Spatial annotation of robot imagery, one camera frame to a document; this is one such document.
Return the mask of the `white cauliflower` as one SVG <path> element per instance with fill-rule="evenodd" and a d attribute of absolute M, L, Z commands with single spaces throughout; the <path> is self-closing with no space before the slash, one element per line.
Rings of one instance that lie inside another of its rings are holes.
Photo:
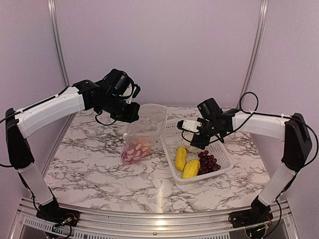
<path fill-rule="evenodd" d="M 184 138 L 182 140 L 182 143 L 181 145 L 186 149 L 188 150 L 189 152 L 193 152 L 193 153 L 200 153 L 201 152 L 201 149 L 200 148 L 197 148 L 197 147 L 194 147 L 194 146 L 191 146 L 190 145 L 190 142 L 193 138 L 193 133 L 191 132 L 186 132 L 185 134 L 183 134 Z"/>

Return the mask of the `clear dotted zip bag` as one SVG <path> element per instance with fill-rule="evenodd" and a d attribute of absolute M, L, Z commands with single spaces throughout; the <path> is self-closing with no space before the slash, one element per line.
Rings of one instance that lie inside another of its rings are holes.
<path fill-rule="evenodd" d="M 167 115 L 168 107 L 166 106 L 158 104 L 141 105 L 139 110 L 139 120 L 130 123 L 123 134 L 125 146 L 127 144 L 149 142 L 151 144 L 151 148 L 153 148 L 166 128 Z M 142 157 L 140 160 L 149 157 L 150 153 L 145 157 Z"/>

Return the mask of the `red bell pepper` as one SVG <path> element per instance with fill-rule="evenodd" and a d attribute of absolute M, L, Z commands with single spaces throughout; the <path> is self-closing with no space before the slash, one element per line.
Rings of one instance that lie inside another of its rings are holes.
<path fill-rule="evenodd" d="M 127 144 L 122 153 L 121 160 L 124 165 L 134 164 L 143 156 L 142 144 Z"/>

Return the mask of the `orange mini pumpkin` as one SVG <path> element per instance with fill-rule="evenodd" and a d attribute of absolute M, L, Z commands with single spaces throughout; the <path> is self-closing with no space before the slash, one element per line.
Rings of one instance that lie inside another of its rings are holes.
<path fill-rule="evenodd" d="M 140 142 L 135 147 L 136 156 L 145 157 L 151 151 L 151 144 L 149 142 Z"/>

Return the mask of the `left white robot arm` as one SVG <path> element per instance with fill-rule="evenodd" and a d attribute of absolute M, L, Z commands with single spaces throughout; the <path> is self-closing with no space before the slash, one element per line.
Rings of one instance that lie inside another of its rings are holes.
<path fill-rule="evenodd" d="M 18 172 L 51 221 L 61 220 L 63 211 L 53 203 L 54 195 L 35 165 L 27 138 L 61 118 L 90 109 L 99 115 L 107 112 L 114 121 L 135 122 L 140 105 L 132 99 L 140 90 L 126 72 L 112 69 L 97 82 L 83 80 L 31 106 L 6 111 L 3 121 L 9 166 Z"/>

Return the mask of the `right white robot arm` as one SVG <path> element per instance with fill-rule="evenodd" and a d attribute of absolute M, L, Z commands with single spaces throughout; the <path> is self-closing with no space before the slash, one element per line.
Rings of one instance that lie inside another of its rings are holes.
<path fill-rule="evenodd" d="M 266 215 L 265 206 L 273 203 L 286 191 L 297 174 L 308 165 L 307 159 L 313 145 L 309 134 L 310 127 L 300 113 L 278 116 L 256 111 L 245 112 L 242 109 L 225 112 L 213 98 L 203 101 L 197 108 L 201 117 L 191 123 L 191 146 L 205 149 L 212 143 L 212 137 L 222 141 L 224 137 L 235 132 L 267 136 L 284 142 L 280 165 L 257 197 L 258 204 L 247 212 L 250 222 L 259 222 Z"/>

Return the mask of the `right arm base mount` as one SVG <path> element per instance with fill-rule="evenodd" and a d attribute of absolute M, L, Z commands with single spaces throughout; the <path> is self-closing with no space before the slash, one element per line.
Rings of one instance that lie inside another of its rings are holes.
<path fill-rule="evenodd" d="M 271 221 L 274 218 L 270 207 L 273 202 L 274 201 L 271 203 L 262 202 L 262 199 L 257 196 L 251 203 L 250 209 L 231 212 L 228 221 L 232 224 L 233 228 Z"/>

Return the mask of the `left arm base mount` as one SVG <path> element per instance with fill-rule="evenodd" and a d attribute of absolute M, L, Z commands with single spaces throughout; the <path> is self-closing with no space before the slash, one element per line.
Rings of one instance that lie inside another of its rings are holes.
<path fill-rule="evenodd" d="M 36 217 L 54 222 L 59 226 L 69 224 L 72 227 L 77 226 L 80 213 L 77 210 L 62 208 L 59 206 L 57 199 L 53 196 L 53 201 L 46 205 L 38 205 Z"/>

